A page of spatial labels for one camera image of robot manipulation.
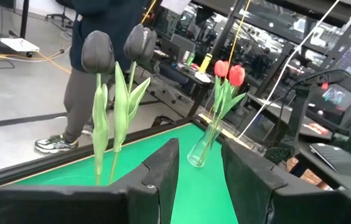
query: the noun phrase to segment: green felt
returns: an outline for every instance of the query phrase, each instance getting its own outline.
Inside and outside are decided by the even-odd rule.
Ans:
[[[116,179],[127,174],[170,138],[179,138],[180,169],[171,223],[237,223],[224,179],[221,145],[215,142],[203,168],[188,163],[187,154],[202,137],[193,124],[125,146],[120,152]],[[104,156],[102,182],[108,184],[113,153]],[[94,160],[85,159],[17,184],[93,185]]]

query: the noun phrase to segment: sneaker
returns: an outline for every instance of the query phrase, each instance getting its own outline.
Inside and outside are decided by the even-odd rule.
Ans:
[[[43,153],[65,152],[78,147],[78,141],[67,142],[62,135],[51,136],[48,139],[41,139],[34,143],[34,147]]]
[[[87,123],[83,127],[82,134],[93,136],[94,124]]]

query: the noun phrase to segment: dark jacket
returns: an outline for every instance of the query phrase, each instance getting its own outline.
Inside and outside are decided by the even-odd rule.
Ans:
[[[84,40],[91,32],[99,30],[110,36],[115,60],[122,70],[128,70],[131,62],[123,52],[124,43],[133,27],[141,22],[147,0],[72,0],[72,3],[76,13],[82,16],[73,25],[72,67],[84,71],[81,60]]]

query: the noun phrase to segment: concrete floor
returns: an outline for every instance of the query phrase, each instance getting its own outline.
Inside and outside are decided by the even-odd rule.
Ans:
[[[21,17],[3,9],[5,34],[8,30],[20,30]],[[40,47],[40,51],[49,56],[70,45],[61,35],[61,30],[51,22],[33,19],[29,15],[26,39]],[[70,70],[68,54],[54,59],[56,63]],[[57,68],[50,62],[12,62],[15,69],[0,69],[0,121],[24,118],[45,114],[63,113],[63,93],[68,80],[68,73]],[[7,62],[0,62],[6,67]],[[166,101],[166,95],[160,96]],[[155,100],[146,93],[143,101]],[[175,108],[188,108],[190,105],[173,105]],[[176,112],[163,103],[140,106],[139,111],[130,125],[129,132],[150,127],[153,119],[165,114],[173,119],[181,118]],[[0,169],[22,162],[31,161],[45,155],[34,151],[34,141],[60,134],[66,126],[65,118],[21,123],[0,127]],[[91,144],[88,136],[80,138],[80,144]]]

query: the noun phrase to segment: gray pants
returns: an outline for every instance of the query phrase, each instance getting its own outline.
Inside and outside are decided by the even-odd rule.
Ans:
[[[108,89],[114,84],[114,75],[101,76],[102,83],[107,83]],[[96,90],[96,75],[72,69],[65,91],[65,105],[68,118],[63,137],[68,142],[77,140],[83,131],[84,124],[91,117]]]

